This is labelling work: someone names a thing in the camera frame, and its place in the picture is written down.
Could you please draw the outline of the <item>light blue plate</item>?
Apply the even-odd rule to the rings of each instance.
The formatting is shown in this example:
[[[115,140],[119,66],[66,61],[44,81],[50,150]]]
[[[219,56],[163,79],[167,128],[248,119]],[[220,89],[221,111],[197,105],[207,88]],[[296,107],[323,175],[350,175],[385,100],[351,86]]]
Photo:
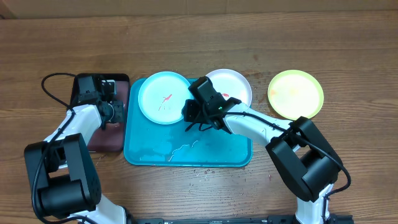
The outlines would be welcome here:
[[[157,124],[174,124],[183,119],[182,109],[193,98],[189,81],[175,72],[158,72],[147,78],[139,89],[141,112]]]

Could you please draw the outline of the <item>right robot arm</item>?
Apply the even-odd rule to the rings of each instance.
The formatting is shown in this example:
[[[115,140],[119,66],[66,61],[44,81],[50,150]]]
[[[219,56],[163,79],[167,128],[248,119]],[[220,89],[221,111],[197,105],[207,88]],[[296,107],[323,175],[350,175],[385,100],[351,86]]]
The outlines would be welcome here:
[[[340,157],[320,130],[303,116],[295,121],[264,115],[237,98],[224,99],[208,77],[200,77],[188,87],[182,114],[199,130],[223,130],[265,146],[280,177],[297,197],[292,223],[338,223],[328,211],[333,185],[339,172],[346,172]]]

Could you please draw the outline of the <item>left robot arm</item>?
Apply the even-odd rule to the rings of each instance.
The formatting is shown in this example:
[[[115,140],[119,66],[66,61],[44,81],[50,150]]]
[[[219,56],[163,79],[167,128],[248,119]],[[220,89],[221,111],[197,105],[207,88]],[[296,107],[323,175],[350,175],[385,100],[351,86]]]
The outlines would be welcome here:
[[[24,149],[35,216],[42,223],[135,223],[103,195],[88,145],[107,124],[125,126],[129,77],[124,73],[73,76],[66,117],[43,141]]]

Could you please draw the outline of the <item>yellow-green plate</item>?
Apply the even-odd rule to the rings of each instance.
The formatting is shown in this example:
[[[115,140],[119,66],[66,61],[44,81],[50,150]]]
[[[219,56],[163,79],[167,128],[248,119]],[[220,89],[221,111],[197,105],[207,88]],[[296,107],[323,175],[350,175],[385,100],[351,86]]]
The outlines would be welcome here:
[[[268,100],[272,109],[284,118],[296,120],[316,116],[324,103],[319,81],[301,70],[278,73],[269,83]]]

